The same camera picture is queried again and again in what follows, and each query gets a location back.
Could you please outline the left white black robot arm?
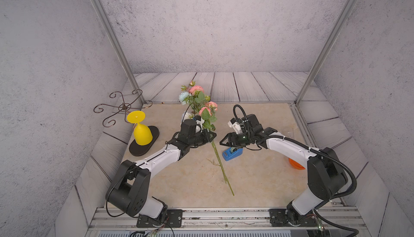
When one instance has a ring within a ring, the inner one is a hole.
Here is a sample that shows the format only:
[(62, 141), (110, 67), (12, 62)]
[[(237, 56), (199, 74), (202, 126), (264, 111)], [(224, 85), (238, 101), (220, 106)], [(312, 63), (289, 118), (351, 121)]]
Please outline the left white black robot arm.
[(215, 132), (202, 129), (197, 121), (184, 120), (181, 131), (176, 132), (161, 150), (137, 162), (125, 160), (121, 163), (106, 193), (106, 202), (130, 217), (139, 214), (159, 223), (165, 222), (168, 205), (148, 195), (151, 178), (178, 162), (190, 149), (210, 143), (216, 136)]

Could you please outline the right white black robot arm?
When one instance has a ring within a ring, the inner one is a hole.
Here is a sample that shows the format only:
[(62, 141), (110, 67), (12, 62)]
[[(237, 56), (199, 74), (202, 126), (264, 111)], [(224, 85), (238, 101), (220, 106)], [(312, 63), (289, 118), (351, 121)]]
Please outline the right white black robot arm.
[(310, 211), (322, 207), (328, 201), (348, 196), (356, 190), (354, 173), (339, 161), (333, 149), (309, 147), (271, 127), (263, 128), (254, 114), (246, 118), (232, 118), (229, 126), (234, 131), (228, 133), (220, 145), (246, 148), (255, 144), (276, 151), (307, 170), (307, 188), (286, 207), (285, 214), (292, 224), (298, 224)]

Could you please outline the blue tape dispenser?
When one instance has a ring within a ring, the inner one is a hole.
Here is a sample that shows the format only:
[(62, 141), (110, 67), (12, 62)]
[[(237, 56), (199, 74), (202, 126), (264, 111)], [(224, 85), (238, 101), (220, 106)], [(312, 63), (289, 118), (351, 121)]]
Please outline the blue tape dispenser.
[(222, 153), (222, 156), (225, 159), (225, 161), (230, 161), (234, 158), (241, 156), (242, 154), (243, 148), (230, 147)]

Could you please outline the artificial flower bouquet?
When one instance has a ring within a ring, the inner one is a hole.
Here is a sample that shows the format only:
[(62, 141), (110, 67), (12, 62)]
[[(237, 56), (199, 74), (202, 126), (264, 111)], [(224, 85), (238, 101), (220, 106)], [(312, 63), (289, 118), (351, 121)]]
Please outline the artificial flower bouquet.
[(196, 85), (196, 81), (192, 80), (188, 85), (181, 86), (179, 102), (187, 106), (182, 121), (194, 119), (201, 130), (206, 130), (207, 133), (215, 132), (218, 105), (211, 101), (211, 96), (205, 92), (202, 86)]

